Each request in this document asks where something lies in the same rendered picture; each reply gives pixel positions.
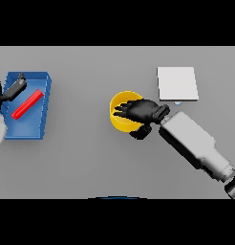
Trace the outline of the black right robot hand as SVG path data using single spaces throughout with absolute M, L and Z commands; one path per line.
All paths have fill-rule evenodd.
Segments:
M 169 114 L 167 104 L 158 105 L 152 100 L 128 100 L 115 107 L 114 116 L 128 119 L 135 123 L 141 123 L 137 131 L 131 131 L 130 135 L 136 140 L 143 140 L 152 131 L 151 124 L 160 124 Z

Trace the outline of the yellow bowl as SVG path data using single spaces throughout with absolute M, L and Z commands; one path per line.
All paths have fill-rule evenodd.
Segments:
M 128 100 L 140 100 L 141 95 L 133 91 L 121 91 L 113 96 L 110 101 L 110 121 L 113 127 L 121 132 L 130 133 L 141 127 L 140 122 L 132 122 L 128 119 L 115 116 L 116 107 Z

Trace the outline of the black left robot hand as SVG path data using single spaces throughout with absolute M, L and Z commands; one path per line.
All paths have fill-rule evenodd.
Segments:
M 4 101 L 13 101 L 21 92 L 27 87 L 26 78 L 21 73 L 18 76 L 18 80 L 5 92 L 2 92 L 2 85 L 0 81 L 0 110 Z

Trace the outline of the red beaker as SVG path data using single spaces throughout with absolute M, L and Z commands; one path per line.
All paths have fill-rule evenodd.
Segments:
M 24 102 L 22 102 L 15 109 L 15 111 L 11 114 L 11 117 L 15 120 L 19 120 L 42 97 L 43 97 L 43 92 L 39 89 L 36 89 Z

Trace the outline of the blue tray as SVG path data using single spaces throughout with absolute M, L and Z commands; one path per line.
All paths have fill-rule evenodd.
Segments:
M 45 134 L 51 77 L 48 72 L 24 72 L 24 77 L 27 88 L 13 101 L 5 101 L 1 107 L 7 126 L 6 140 L 42 140 Z M 43 96 L 18 120 L 14 119 L 11 114 L 36 90 L 40 90 Z

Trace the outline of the pale square measuring scale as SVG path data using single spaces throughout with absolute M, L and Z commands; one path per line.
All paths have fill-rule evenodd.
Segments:
M 193 67 L 157 68 L 160 101 L 198 101 L 199 93 Z

